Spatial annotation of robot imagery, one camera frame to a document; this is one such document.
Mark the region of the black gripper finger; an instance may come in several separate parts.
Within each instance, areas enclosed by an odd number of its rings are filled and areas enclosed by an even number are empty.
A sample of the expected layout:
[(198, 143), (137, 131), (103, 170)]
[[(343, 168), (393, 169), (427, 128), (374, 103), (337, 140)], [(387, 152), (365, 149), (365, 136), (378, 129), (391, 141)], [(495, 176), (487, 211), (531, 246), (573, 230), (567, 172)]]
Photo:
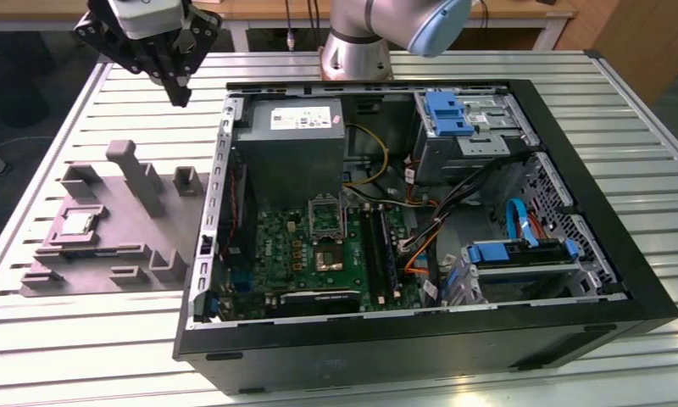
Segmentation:
[(131, 40), (123, 35), (117, 25), (110, 25), (94, 12), (87, 12), (73, 32), (131, 74), (145, 72), (149, 79), (162, 86), (167, 99), (174, 105), (175, 98), (179, 96), (173, 50), (178, 30)]
[(215, 42), (221, 28), (221, 17), (211, 11), (201, 8), (187, 8), (187, 21), (178, 36), (178, 84), (179, 96), (174, 106), (185, 107), (190, 99), (187, 82), (197, 72), (213, 43)]

